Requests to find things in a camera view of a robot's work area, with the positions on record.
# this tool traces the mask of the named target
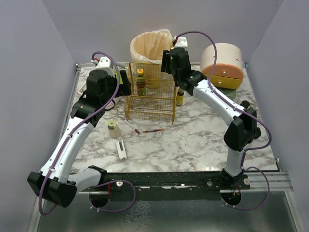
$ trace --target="white wall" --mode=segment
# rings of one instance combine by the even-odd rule
[[[52,154],[76,67],[40,0],[0,7],[0,231],[27,231],[27,183]]]
[[[208,33],[216,43],[240,47],[249,61],[283,0],[42,0],[72,57],[90,62],[104,50],[118,62],[131,61],[131,40],[145,32],[169,29]],[[210,42],[189,35],[189,54],[200,62]]]
[[[272,149],[289,172],[303,223],[309,231],[309,1],[285,0],[248,68]]]

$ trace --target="marble table top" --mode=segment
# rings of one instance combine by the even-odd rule
[[[77,90],[83,85],[93,67],[83,67]],[[238,89],[236,103],[250,102],[258,112],[257,104],[250,86],[247,72]],[[138,130],[164,128],[164,131],[137,135],[124,123],[125,99],[121,97],[116,107],[106,112],[94,132],[86,139],[72,166],[72,172],[80,172],[90,165],[96,165],[108,172],[181,172],[181,171],[219,171],[225,166],[227,146],[223,136],[227,130],[224,121],[205,103],[185,93],[183,105],[176,107],[173,125],[166,122],[150,122],[132,119],[129,122]],[[107,121],[114,119],[122,136],[112,139],[107,129]],[[252,145],[260,146],[267,142],[265,129],[262,136]],[[117,140],[124,140],[127,159],[120,160],[116,148]],[[277,165],[270,147],[248,151],[244,167],[255,166],[262,170],[276,170]]]

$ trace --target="metal frame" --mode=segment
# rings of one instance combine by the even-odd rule
[[[68,103],[68,107],[67,107],[67,111],[66,111],[66,117],[64,120],[64,123],[62,125],[62,131],[61,134],[59,135],[59,139],[62,137],[64,129],[67,126],[67,119],[69,118],[69,112],[70,109],[72,108],[73,105],[73,101],[74,101],[74,96],[75,96],[75,91],[76,91],[76,87],[77,87],[77,83],[79,80],[79,75],[80,75],[80,71],[82,67],[92,67],[94,66],[94,64],[76,64],[77,70],[76,70],[76,74],[75,74],[75,79],[73,82],[73,86],[72,86],[72,91],[71,91],[71,98],[70,101]],[[110,173],[108,175],[121,175],[122,177],[127,175],[127,174],[132,174],[132,173],[119,173],[119,174],[113,174]],[[250,182],[250,189],[242,189],[241,191],[267,191],[267,185],[266,185],[266,181],[264,179],[264,177],[257,172],[247,172],[245,173],[248,177],[248,180]],[[287,198],[287,202],[288,202],[288,206],[291,210],[291,214],[293,216],[293,220],[295,222],[296,225],[296,229],[298,232],[304,232],[304,227],[303,224],[301,222],[300,216],[299,216],[299,212],[297,209],[297,206],[295,204],[295,200],[294,200],[294,195],[293,195],[293,187],[291,184],[291,181],[289,179],[288,173],[285,172],[265,172],[268,180],[269,180],[269,184],[270,184],[270,191],[285,191],[286,194],[286,198]],[[207,182],[208,186],[205,186],[204,188],[202,188],[202,191],[204,192],[203,195],[205,195],[205,191],[209,190],[209,181]],[[187,193],[189,193],[188,191],[190,191],[190,194],[192,194],[192,191],[194,191],[195,188],[201,188],[201,186],[198,185],[190,185],[189,183],[186,185],[185,183],[178,183],[176,186],[169,186],[169,184],[167,183],[164,186],[159,186],[161,189],[169,189],[171,190],[173,189],[184,189],[187,191]],[[150,190],[150,186],[142,186],[139,185],[137,186],[137,193],[139,192],[148,192]],[[218,193],[225,193],[225,192],[231,192],[232,190],[228,190],[228,189],[221,189],[221,190],[214,190],[213,193],[215,193],[215,195],[218,195]],[[98,191],[98,190],[94,190],[94,189],[87,189],[84,190],[82,192],[79,192],[79,194],[91,194],[91,195],[107,195],[108,192],[107,191]],[[209,194],[208,197],[212,198],[215,197],[215,195],[213,194]],[[29,227],[28,227],[28,232],[34,232],[37,231],[38,229],[38,225],[40,222],[40,213],[38,210],[38,198],[36,199],[36,202],[34,204],[34,209],[33,209],[33,213],[32,213],[32,217],[29,223]]]

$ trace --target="white container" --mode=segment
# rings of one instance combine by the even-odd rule
[[[121,135],[121,130],[115,120],[109,120],[107,122],[107,128],[110,136],[113,139],[116,139]]]
[[[241,50],[229,43],[216,43],[217,63],[213,75],[243,79]],[[201,72],[210,74],[214,62],[213,45],[207,47],[201,58]]]

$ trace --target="gold wire shelf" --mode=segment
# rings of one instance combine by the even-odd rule
[[[138,94],[137,69],[144,70],[144,96]],[[138,118],[174,122],[177,88],[172,75],[161,72],[161,65],[158,64],[129,63],[129,81],[132,94],[126,96],[127,120]]]

